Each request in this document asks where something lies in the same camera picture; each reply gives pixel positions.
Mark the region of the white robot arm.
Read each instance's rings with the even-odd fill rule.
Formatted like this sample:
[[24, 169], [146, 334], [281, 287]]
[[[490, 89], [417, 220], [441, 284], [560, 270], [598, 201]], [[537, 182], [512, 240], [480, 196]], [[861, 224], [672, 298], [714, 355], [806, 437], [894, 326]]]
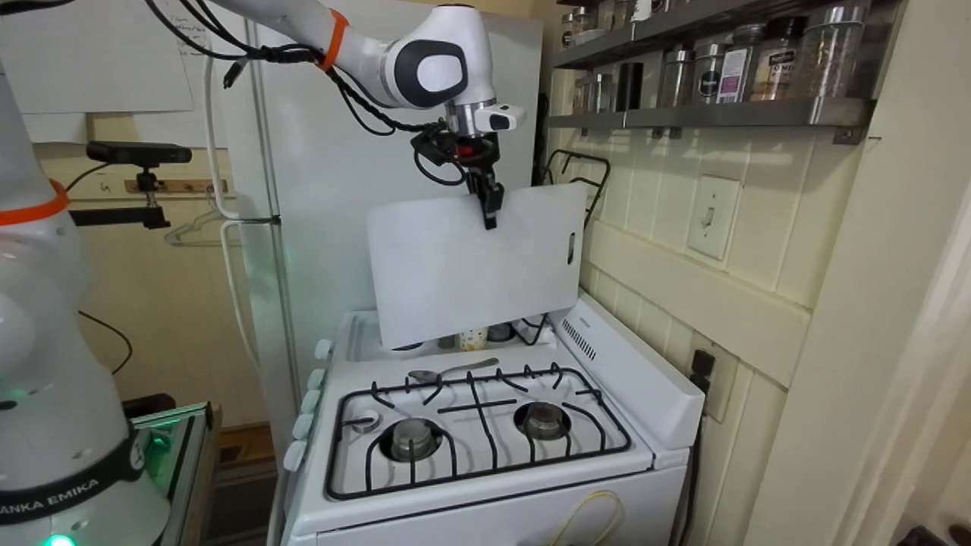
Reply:
[[[494, 216], [496, 137], [518, 112], [496, 101], [482, 16], [441, 3], [408, 34], [358, 34], [325, 0], [213, 0], [277, 31], [277, 45], [233, 45], [229, 64], [313, 64], [373, 109], [446, 114], [411, 131], [414, 151], [459, 165]], [[154, 546], [170, 501], [147, 476], [147, 437], [122, 410], [112, 374], [80, 331], [86, 255], [68, 194], [34, 155], [13, 89], [0, 89], [0, 546]]]

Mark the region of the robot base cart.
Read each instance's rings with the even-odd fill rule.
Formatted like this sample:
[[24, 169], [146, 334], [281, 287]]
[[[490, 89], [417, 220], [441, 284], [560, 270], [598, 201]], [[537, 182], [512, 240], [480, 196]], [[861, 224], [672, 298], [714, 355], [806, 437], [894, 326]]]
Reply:
[[132, 418], [147, 437], [147, 476], [170, 501], [170, 521], [154, 546], [205, 546], [217, 428], [216, 403], [189, 403]]

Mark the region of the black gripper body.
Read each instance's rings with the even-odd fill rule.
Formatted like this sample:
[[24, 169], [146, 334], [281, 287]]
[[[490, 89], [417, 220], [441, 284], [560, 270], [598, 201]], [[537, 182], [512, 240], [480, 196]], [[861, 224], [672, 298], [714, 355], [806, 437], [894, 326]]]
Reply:
[[459, 137], [449, 131], [422, 131], [411, 137], [411, 159], [414, 165], [451, 162], [459, 169], [455, 185], [464, 185], [470, 194], [494, 196], [501, 194], [501, 182], [494, 179], [496, 162], [496, 137]]

